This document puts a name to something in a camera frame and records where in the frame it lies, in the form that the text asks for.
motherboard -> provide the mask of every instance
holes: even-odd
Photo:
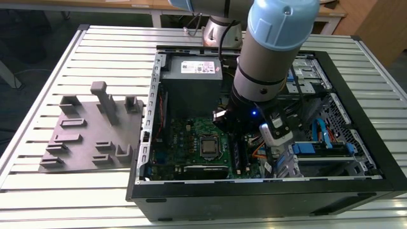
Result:
[[[249,145],[253,136],[247,134],[241,139],[247,145],[247,154],[255,150]],[[177,175],[181,176],[188,171],[199,174],[199,170],[203,172],[201,179],[205,176],[213,178],[213,173],[207,172],[207,166],[217,169],[220,179],[260,178],[260,161],[256,159],[248,160],[244,171],[233,170],[229,137],[212,124],[211,118],[172,119],[168,139],[167,144],[161,142],[153,149],[153,180],[180,179]]]

black cable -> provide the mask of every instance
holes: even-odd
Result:
[[[229,25],[227,26],[227,29],[224,30],[223,34],[221,34],[221,37],[220,37],[220,41],[219,41],[219,48],[217,48],[217,53],[219,53],[219,60],[220,62],[223,62],[223,57],[221,57],[221,44],[223,44],[223,40],[224,40],[224,37],[227,36],[227,33],[231,29],[231,26],[232,24],[235,24],[235,20],[229,23]]]
[[[197,17],[199,17],[199,19],[197,19],[196,28],[195,28],[193,34],[191,35],[189,30],[188,30],[188,26],[191,25],[191,23],[195,21],[195,19]],[[184,31],[187,32],[188,36],[191,36],[191,37],[195,37],[195,35],[196,35],[199,25],[201,23],[201,18],[203,18],[203,14],[201,13],[196,14],[196,16],[192,18],[192,20],[188,22],[187,26],[184,27]]]

blue latch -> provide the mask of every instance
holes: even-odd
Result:
[[[292,145],[294,154],[315,154],[312,143],[295,143]]]
[[[347,144],[346,144],[346,147],[348,148],[350,154],[351,154],[351,155],[354,155],[354,153],[355,153],[355,147],[354,147],[354,144],[347,143]]]

table leg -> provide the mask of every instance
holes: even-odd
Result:
[[[322,35],[332,35],[336,26],[340,22],[340,19],[342,19],[340,17],[328,17],[326,26],[323,28],[323,31],[320,32]]]
[[[151,19],[152,19],[152,26],[155,28],[161,28],[161,11],[160,10],[151,10]]]
[[[13,73],[11,72],[11,70],[8,70],[7,66],[3,64],[1,61],[0,61],[0,78],[5,80],[5,82],[12,88],[15,89],[20,88],[21,83],[19,79],[15,77]]]

wooden cabinet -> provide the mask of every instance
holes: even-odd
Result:
[[[340,0],[348,15],[335,35],[358,35],[384,66],[407,48],[407,0]]]

